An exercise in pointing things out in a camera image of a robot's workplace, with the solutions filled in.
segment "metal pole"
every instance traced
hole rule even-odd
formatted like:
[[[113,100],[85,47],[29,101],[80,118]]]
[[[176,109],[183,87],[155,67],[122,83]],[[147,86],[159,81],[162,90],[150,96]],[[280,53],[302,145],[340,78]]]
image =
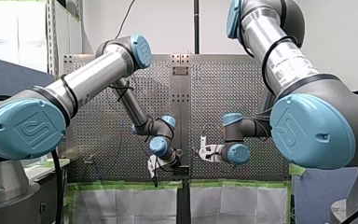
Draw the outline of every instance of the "metal pole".
[[[194,0],[194,53],[200,54],[200,0]]]

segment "white cloth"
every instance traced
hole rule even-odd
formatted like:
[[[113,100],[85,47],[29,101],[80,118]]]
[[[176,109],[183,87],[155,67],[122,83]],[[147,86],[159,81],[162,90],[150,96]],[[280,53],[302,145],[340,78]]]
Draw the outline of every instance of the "white cloth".
[[[176,189],[77,191],[75,224],[176,224]]]
[[[193,188],[192,224],[286,224],[287,189]]]

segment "green tape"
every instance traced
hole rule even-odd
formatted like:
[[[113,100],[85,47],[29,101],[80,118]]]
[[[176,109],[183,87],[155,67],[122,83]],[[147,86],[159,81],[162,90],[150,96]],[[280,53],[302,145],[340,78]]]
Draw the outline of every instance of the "green tape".
[[[291,175],[302,176],[305,172],[305,168],[301,166],[294,165],[292,163],[289,164],[289,173]]]
[[[269,188],[269,189],[286,189],[290,187],[290,181],[254,181],[254,180],[191,180],[191,188],[215,188],[223,186],[231,187],[252,187],[252,188]]]
[[[68,186],[68,193],[66,195],[66,200],[68,202],[68,216],[69,224],[74,223],[74,202],[75,202],[75,191],[70,190]]]
[[[292,206],[291,206],[291,202],[292,202],[292,185],[290,181],[287,181],[287,221],[286,223],[292,223],[291,219],[291,215],[292,215]]]
[[[98,189],[179,189],[182,187],[181,181],[161,181],[155,188],[151,182],[127,182],[127,181],[99,181],[90,183],[69,184],[68,189],[73,191],[79,190],[98,190]]]

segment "metal frame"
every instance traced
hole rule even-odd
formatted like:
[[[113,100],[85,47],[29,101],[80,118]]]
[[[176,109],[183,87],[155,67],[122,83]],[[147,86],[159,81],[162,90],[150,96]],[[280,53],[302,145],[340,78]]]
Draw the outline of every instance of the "metal frame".
[[[47,0],[47,33],[48,33],[48,72],[53,76],[58,75],[58,47],[57,47],[57,30],[55,20],[55,1]]]
[[[80,67],[81,65],[83,65],[86,62],[89,62],[90,60],[93,59],[93,55],[65,55],[64,56],[64,71],[65,73],[70,73],[73,72],[75,69],[77,69],[78,67]],[[277,169],[276,173],[274,173],[274,175],[249,175],[252,173],[249,173],[250,167],[252,168],[259,168],[259,166],[253,167],[251,165],[247,165],[247,167],[242,167],[239,168],[239,171],[237,173],[233,173],[232,175],[228,175],[228,174],[212,174],[210,176],[205,176],[205,175],[197,175],[194,174],[194,171],[191,171],[191,168],[193,168],[196,164],[201,165],[201,166],[209,166],[209,167],[214,167],[214,168],[219,168],[220,165],[217,163],[208,163],[206,161],[200,161],[197,160],[197,158],[195,157],[195,153],[194,153],[194,148],[191,148],[192,145],[194,145],[194,137],[192,138],[192,136],[195,134],[197,136],[197,139],[199,139],[200,137],[200,133],[197,132],[197,130],[194,129],[194,120],[193,116],[194,116],[194,112],[197,111],[193,111],[196,109],[195,106],[195,101],[197,100],[195,98],[195,96],[197,94],[194,94],[196,92],[196,90],[192,90],[192,88],[197,87],[195,86],[195,81],[198,80],[198,75],[200,74],[202,67],[203,66],[209,66],[209,63],[213,63],[214,66],[217,66],[217,70],[218,70],[218,66],[223,66],[224,69],[225,66],[227,65],[228,68],[227,70],[229,70],[230,68],[232,68],[232,64],[234,64],[233,66],[235,67],[235,69],[233,71],[228,71],[229,74],[227,76],[224,76],[224,72],[222,72],[221,74],[215,75],[215,77],[219,77],[221,79],[217,79],[219,80],[225,80],[225,78],[231,78],[231,77],[235,77],[236,78],[247,78],[247,76],[242,76],[242,75],[246,75],[244,74],[244,72],[251,72],[251,78],[252,80],[255,82],[255,84],[252,83],[252,88],[250,90],[247,91],[257,91],[257,92],[253,92],[252,97],[254,97],[254,99],[251,99],[251,104],[249,104],[249,102],[247,102],[245,100],[245,102],[243,102],[242,100],[239,100],[238,102],[236,102],[236,104],[240,105],[232,105],[232,108],[236,108],[239,109],[240,111],[236,111],[236,112],[242,112],[243,111],[243,107],[245,107],[246,105],[251,105],[252,108],[250,109],[250,111],[257,111],[258,108],[258,103],[259,103],[259,99],[257,99],[257,97],[261,96],[261,91],[262,91],[262,87],[263,87],[263,83],[261,80],[261,76],[260,76],[260,68],[258,67],[258,65],[256,65],[256,63],[253,61],[252,58],[248,57],[248,56],[240,56],[240,55],[188,55],[188,54],[173,54],[173,55],[154,55],[154,62],[155,63],[162,63],[164,64],[164,66],[169,66],[171,69],[171,74],[170,74],[170,84],[169,84],[169,95],[168,96],[164,96],[164,94],[162,94],[162,96],[159,96],[159,98],[153,98],[151,99],[152,101],[169,101],[170,103],[170,111],[171,114],[173,116],[176,117],[176,129],[175,129],[175,138],[172,141],[172,147],[174,148],[181,148],[183,150],[183,159],[182,159],[182,166],[180,167],[180,169],[177,172],[174,172],[174,174],[163,174],[162,172],[158,172],[159,175],[163,175],[161,178],[159,178],[159,180],[181,180],[183,185],[182,188],[179,189],[177,191],[177,219],[176,222],[178,224],[181,223],[191,223],[191,212],[190,212],[190,187],[189,187],[189,181],[190,179],[196,177],[196,178],[200,178],[202,176],[202,178],[236,178],[236,179],[252,179],[252,180],[265,180],[265,181],[284,181],[284,180],[288,180],[290,179],[290,175],[289,175],[289,168],[288,168],[288,162],[281,156],[281,154],[279,153],[278,150],[276,150],[276,148],[273,147],[273,143],[271,140],[268,140],[267,143],[262,143],[263,147],[268,147],[268,150],[264,150],[264,153],[272,153],[273,155],[269,155],[270,158],[267,158],[267,161],[269,161],[269,163],[273,163],[275,162],[274,160],[278,160],[277,167],[274,167],[273,169]],[[150,76],[156,76],[156,79],[158,79],[158,74],[150,74]],[[137,73],[135,73],[131,78],[135,78],[137,77]],[[234,85],[236,86],[236,90],[239,90],[242,88],[242,86],[244,88],[249,87],[249,84],[246,83],[233,83],[231,86],[227,86],[227,91],[221,91],[221,92],[217,92],[220,95],[225,95],[228,92],[232,91],[232,86]],[[225,85],[225,83],[213,83],[213,86],[211,87],[207,87],[213,90],[213,88],[215,88],[215,85]],[[140,96],[140,103],[142,104],[142,99],[143,96]],[[124,116],[126,117],[126,113],[125,112],[120,112],[119,109],[121,108],[121,105],[119,105],[117,107],[117,114],[116,116],[120,117],[120,116]],[[225,111],[224,107],[219,107],[222,111],[224,112],[232,112],[232,111]],[[213,116],[213,118],[209,118],[207,116],[206,119],[207,121],[214,121],[216,124],[221,124],[221,118],[219,116],[215,117]],[[68,132],[67,133],[67,150],[70,150],[71,153],[67,153],[68,155],[72,155],[74,158],[77,158],[77,153],[76,153],[76,142],[73,136],[73,132]],[[77,160],[74,161],[72,163],[72,167],[76,167],[76,164],[78,162],[84,162],[81,160]],[[227,164],[223,164],[222,167],[225,167],[226,170],[229,170],[231,168],[231,165],[227,165]],[[69,181],[78,181],[76,180],[76,178],[71,178],[70,175],[76,175],[76,172],[71,172],[71,167],[70,167],[70,171],[69,171]],[[131,179],[132,181],[150,181],[150,179],[148,177],[145,178],[136,178],[136,179]],[[95,179],[82,179],[80,181],[95,181]]]

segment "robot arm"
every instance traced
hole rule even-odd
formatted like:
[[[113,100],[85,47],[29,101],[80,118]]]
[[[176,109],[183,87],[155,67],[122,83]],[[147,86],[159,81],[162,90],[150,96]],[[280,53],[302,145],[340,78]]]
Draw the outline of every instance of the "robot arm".
[[[303,167],[358,166],[358,92],[339,78],[321,74],[302,54],[304,19],[292,0],[233,0],[227,35],[238,38],[262,67],[269,93],[260,108],[269,122],[256,125],[239,114],[224,116],[223,161],[246,163],[243,137],[270,135],[283,156]]]
[[[104,43],[95,60],[45,88],[0,98],[0,158],[24,160],[49,153],[81,106],[112,83],[119,85],[122,78],[148,67],[151,60],[143,36],[123,37]],[[126,102],[128,108],[139,108],[136,100]]]
[[[129,39],[123,39],[118,42],[120,45],[129,45]],[[97,50],[97,56],[104,55],[109,51],[110,41],[102,44]],[[144,61],[143,55],[140,54],[139,60]],[[180,160],[175,151],[171,148],[171,141],[174,137],[176,120],[172,116],[163,116],[161,119],[149,119],[138,103],[132,89],[129,89],[126,78],[122,77],[112,83],[113,90],[125,108],[128,116],[132,121],[132,131],[139,135],[156,136],[149,144],[150,151],[160,159],[160,164],[177,167]]]

